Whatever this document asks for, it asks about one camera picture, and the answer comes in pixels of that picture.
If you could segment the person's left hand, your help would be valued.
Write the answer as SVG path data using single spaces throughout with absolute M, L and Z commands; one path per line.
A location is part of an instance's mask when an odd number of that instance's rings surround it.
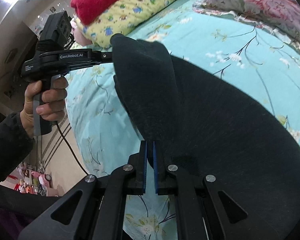
M 61 121 L 65 116 L 65 98 L 68 82 L 65 77 L 59 77 L 52 83 L 52 88 L 45 92 L 42 90 L 42 81 L 30 83 L 25 90 L 25 102 L 20 112 L 20 119 L 27 135 L 33 138 L 33 98 L 42 93 L 43 105 L 36 108 L 36 113 L 46 121 Z

